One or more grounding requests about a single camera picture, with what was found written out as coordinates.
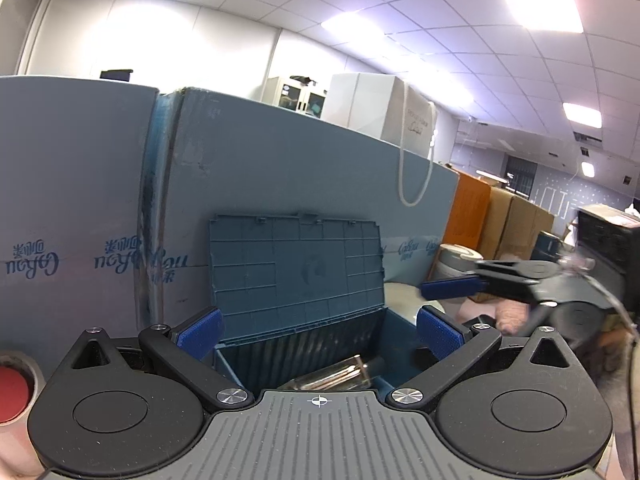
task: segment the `black cable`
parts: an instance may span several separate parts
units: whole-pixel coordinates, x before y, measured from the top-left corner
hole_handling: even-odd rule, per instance
[[[638,476],[638,441],[636,439],[636,418],[634,416],[633,401],[633,374],[634,374],[634,353],[636,350],[636,338],[631,343],[631,354],[629,355],[629,373],[626,378],[626,395],[629,402],[629,420],[631,422],[631,452],[634,455],[634,480],[640,480]]]

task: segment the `white rope handle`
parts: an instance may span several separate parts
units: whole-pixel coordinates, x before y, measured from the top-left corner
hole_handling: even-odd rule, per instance
[[[422,184],[422,189],[420,190],[420,193],[418,193],[418,198],[416,198],[415,201],[413,202],[408,202],[407,199],[404,197],[404,183],[402,182],[402,178],[404,177],[404,126],[406,121],[406,109],[407,109],[408,97],[409,97],[409,84],[405,81],[404,82],[404,99],[402,101],[402,123],[401,123],[401,129],[400,129],[400,159],[398,163],[398,196],[400,197],[400,202],[402,202],[404,206],[415,207],[420,203],[420,200],[422,200],[422,197],[426,193],[427,186],[429,185],[429,182],[431,180],[431,172],[433,171],[433,157],[436,151],[436,145],[435,145],[435,139],[433,139],[434,142],[433,142],[433,146],[431,147],[431,156],[428,159],[429,170],[427,171],[427,178],[424,180],[424,184]],[[435,104],[433,104],[432,101],[429,101],[429,106],[431,108],[431,119],[435,124],[438,111],[436,110],[436,106]]]

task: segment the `triangular cutout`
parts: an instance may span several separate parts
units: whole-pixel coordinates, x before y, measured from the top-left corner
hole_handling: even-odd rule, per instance
[[[74,370],[82,368],[93,368],[95,366],[104,366],[109,364],[109,358],[102,350],[100,343],[97,341],[89,341],[82,349],[82,353],[76,359],[73,365]]]
[[[569,363],[552,339],[543,339],[540,341],[530,361],[535,365],[554,366],[556,368],[569,367]]]

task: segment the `blue plastic lid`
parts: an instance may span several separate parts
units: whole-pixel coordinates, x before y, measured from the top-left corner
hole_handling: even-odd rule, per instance
[[[259,340],[383,308],[374,222],[218,216],[209,223],[222,341]]]

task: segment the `gray ribbed plate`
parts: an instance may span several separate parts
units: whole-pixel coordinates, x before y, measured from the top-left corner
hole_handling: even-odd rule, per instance
[[[59,475],[47,474],[46,480]],[[140,480],[489,480],[453,455],[422,415],[373,392],[266,392],[223,412],[193,449]],[[592,470],[575,480],[597,480]]]

